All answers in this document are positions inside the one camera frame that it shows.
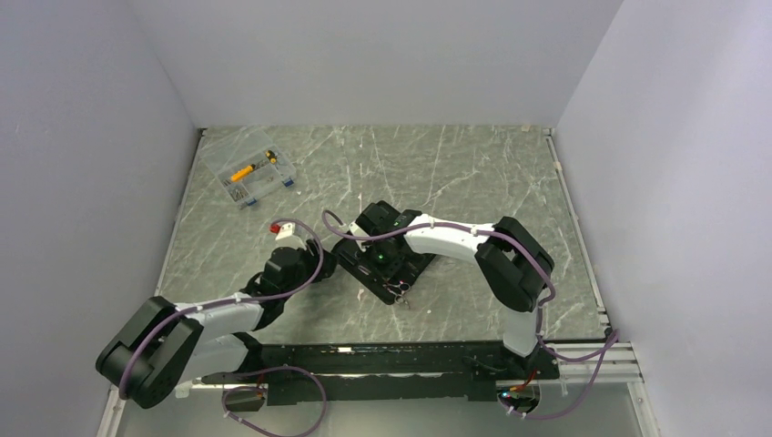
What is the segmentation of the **silver thinning scissors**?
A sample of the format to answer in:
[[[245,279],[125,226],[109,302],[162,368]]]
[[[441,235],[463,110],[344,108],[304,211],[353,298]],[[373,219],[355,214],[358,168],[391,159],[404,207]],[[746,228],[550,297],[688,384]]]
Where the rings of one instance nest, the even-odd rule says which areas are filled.
[[[384,288],[393,296],[393,300],[396,304],[402,305],[407,309],[410,307],[410,303],[407,299],[407,293],[411,290],[411,284],[400,280],[398,282],[387,282],[384,284]]]

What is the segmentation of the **black zippered tool case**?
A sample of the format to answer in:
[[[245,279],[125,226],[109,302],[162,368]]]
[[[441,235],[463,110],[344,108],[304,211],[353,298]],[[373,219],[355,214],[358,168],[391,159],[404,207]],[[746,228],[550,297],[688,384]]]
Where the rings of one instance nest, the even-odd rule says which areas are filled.
[[[338,264],[387,305],[407,304],[406,294],[435,259],[418,254],[399,238],[363,242],[341,239],[331,252]]]

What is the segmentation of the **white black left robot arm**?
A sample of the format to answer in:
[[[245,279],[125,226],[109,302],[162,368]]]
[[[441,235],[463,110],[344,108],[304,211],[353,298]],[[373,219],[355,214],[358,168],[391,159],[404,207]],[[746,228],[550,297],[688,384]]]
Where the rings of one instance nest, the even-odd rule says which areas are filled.
[[[221,300],[146,300],[96,358],[96,371],[126,400],[152,408],[178,385],[218,373],[254,380],[262,366],[252,332],[273,323],[290,292],[332,275],[335,257],[313,240],[272,250],[262,271]]]

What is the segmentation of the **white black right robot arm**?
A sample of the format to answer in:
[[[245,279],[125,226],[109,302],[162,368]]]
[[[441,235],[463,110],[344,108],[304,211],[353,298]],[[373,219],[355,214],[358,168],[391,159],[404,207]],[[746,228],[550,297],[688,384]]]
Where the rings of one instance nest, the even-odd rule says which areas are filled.
[[[442,256],[478,267],[493,296],[506,308],[502,366],[522,378],[537,363],[540,300],[550,290],[554,260],[515,218],[468,224],[418,210],[370,204],[348,225],[365,259],[383,265],[397,255]]]

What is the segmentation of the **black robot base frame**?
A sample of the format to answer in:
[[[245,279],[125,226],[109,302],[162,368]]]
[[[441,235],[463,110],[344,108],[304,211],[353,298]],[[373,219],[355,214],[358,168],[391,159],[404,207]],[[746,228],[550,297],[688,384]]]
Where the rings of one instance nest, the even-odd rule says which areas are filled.
[[[518,358],[499,340],[266,344],[258,361],[244,369],[218,372],[205,384],[247,384],[267,388],[270,406],[319,399],[383,401],[463,398],[495,401],[506,384],[558,379],[556,360],[545,351]]]

